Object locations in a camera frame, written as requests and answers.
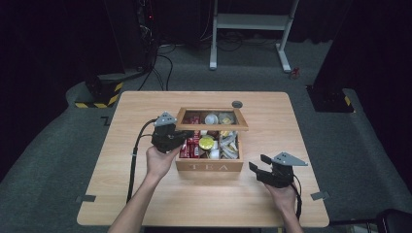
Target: yellow and black tape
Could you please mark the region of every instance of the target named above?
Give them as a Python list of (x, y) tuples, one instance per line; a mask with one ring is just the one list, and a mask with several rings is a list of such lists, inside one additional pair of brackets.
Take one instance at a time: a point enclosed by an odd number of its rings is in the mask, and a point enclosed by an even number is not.
[(113, 92), (106, 93), (105, 101), (99, 102), (75, 102), (77, 108), (86, 109), (86, 108), (111, 108), (115, 105), (116, 101), (119, 98), (120, 90), (123, 86), (123, 83), (118, 83), (114, 86)]
[(346, 102), (346, 105), (351, 106), (351, 100), (349, 99), (348, 96), (345, 96), (345, 102)]

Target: black equipment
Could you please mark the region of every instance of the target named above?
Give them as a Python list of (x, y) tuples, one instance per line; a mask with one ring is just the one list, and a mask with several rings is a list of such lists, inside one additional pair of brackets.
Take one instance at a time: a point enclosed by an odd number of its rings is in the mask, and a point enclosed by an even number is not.
[(257, 180), (277, 188), (287, 187), (290, 185), (296, 193), (296, 216), (297, 218), (300, 218), (302, 199), (300, 198), (300, 192), (297, 191), (296, 186), (293, 184), (293, 178), (295, 175), (293, 173), (292, 166), (307, 166), (308, 164), (286, 152), (281, 152), (274, 158), (261, 154), (260, 160), (266, 164), (272, 165), (272, 172), (260, 170), (257, 165), (249, 162), (249, 168), (257, 174)]
[(193, 137), (192, 131), (175, 131), (176, 119), (164, 112), (154, 123), (152, 144), (160, 152), (166, 153), (177, 148), (185, 139)]

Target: wooden box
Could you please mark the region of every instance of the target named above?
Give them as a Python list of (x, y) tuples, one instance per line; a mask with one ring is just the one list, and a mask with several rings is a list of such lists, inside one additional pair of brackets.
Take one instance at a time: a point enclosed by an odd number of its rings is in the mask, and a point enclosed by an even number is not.
[[(239, 109), (181, 108), (176, 130), (193, 131), (194, 135), (176, 157), (178, 171), (240, 172), (243, 167), (240, 134), (248, 129)], [(209, 150), (210, 144), (205, 143), (208, 138), (215, 141)], [(219, 151), (219, 158), (213, 150)]]

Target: metal frame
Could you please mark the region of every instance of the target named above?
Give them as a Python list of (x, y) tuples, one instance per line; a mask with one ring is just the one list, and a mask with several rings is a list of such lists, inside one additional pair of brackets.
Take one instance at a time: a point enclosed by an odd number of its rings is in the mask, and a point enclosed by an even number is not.
[(285, 45), (291, 31), (294, 14), (299, 0), (293, 0), (291, 12), (288, 16), (267, 16), (267, 15), (237, 15), (219, 14), (218, 0), (215, 0), (213, 17), (213, 36), (210, 51), (210, 69), (218, 68), (217, 34), (218, 28), (238, 28), (238, 29), (258, 29), (258, 30), (283, 30), (282, 41), (276, 44), (276, 51), (282, 63), (284, 72), (289, 73), (292, 69), (285, 54)]

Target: wire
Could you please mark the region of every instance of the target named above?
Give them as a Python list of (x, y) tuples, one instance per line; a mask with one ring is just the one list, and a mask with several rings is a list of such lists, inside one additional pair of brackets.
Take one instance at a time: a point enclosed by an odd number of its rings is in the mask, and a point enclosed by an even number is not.
[(245, 46), (265, 46), (265, 45), (272, 45), (276, 44), (277, 40), (268, 40), (264, 39), (261, 42), (248, 42), (248, 41), (243, 41), (243, 45)]
[(207, 28), (209, 27), (211, 12), (212, 12), (212, 0), (209, 1), (209, 15), (207, 16), (207, 24), (206, 24), (205, 30), (203, 31), (203, 34), (200, 36), (200, 41), (202, 40), (202, 37), (206, 34)]
[(294, 189), (294, 191), (296, 192), (296, 199), (297, 199), (297, 208), (296, 208), (296, 217), (297, 219), (300, 219), (300, 214), (302, 213), (302, 185), (300, 184), (300, 180), (296, 175), (293, 175), (297, 182), (299, 183), (299, 191), (297, 191), (296, 186), (291, 183), (291, 187)]
[(213, 34), (210, 34), (209, 36), (201, 39), (200, 41), (201, 41), (201, 42), (205, 42), (205, 41), (207, 41), (208, 39), (210, 39), (210, 38), (212, 38), (212, 37), (213, 37)]
[(149, 38), (152, 38), (152, 30), (149, 27), (140, 25), (140, 28), (142, 29), (142, 36), (141, 36), (142, 40), (145, 40), (145, 38), (148, 37), (148, 34), (149, 34)]
[(367, 233), (372, 232), (372, 229), (370, 228), (370, 223), (369, 222), (366, 223), (366, 229), (367, 229)]
[(129, 179), (129, 189), (127, 192), (127, 200), (126, 200), (127, 202), (130, 200), (131, 195), (133, 194), (132, 192), (133, 192), (133, 184), (134, 184), (134, 175), (135, 175), (135, 170), (136, 170), (136, 156), (137, 156), (137, 150), (138, 150), (140, 139), (143, 138), (143, 131), (145, 131), (146, 127), (148, 127), (149, 124), (155, 121), (156, 119), (151, 119), (148, 122), (146, 122), (145, 125), (143, 125), (142, 129), (140, 130), (139, 136), (136, 139), (136, 143), (134, 144), (132, 159), (131, 159), (131, 164), (130, 164), (130, 179)]
[(240, 33), (235, 32), (233, 36), (226, 36), (222, 33), (220, 33), (220, 37), (223, 38), (223, 40), (227, 43), (238, 43), (242, 42), (242, 35)]
[(169, 57), (165, 55), (158, 55), (158, 56), (163, 57), (170, 62), (170, 70), (169, 70), (169, 74), (167, 75), (167, 80), (166, 80), (166, 90), (169, 90), (169, 81), (170, 81), (170, 75), (172, 74), (172, 70), (173, 70), (173, 62)]
[(237, 35), (236, 37), (227, 37), (227, 36), (221, 34), (220, 36), (223, 37), (223, 41), (228, 43), (228, 44), (237, 44), (237, 43), (239, 43), (239, 45), (236, 48), (232, 49), (232, 50), (227, 50), (227, 49), (224, 49), (223, 47), (217, 46), (217, 48), (220, 49), (220, 50), (223, 50), (223, 51), (236, 51), (236, 50), (239, 50), (243, 45), (243, 40), (242, 40), (242, 37), (240, 35)]
[(153, 69), (151, 69), (151, 71), (148, 73), (148, 75), (146, 76), (146, 78), (143, 80), (142, 84), (140, 85), (140, 87), (137, 90), (141, 90), (143, 85), (145, 84), (145, 82), (148, 80), (148, 77), (151, 75)]
[(160, 84), (161, 90), (164, 90), (163, 89), (163, 80), (161, 79), (161, 75), (159, 74), (159, 72), (155, 68), (154, 68), (154, 73), (157, 76), (157, 80), (158, 80), (158, 83)]

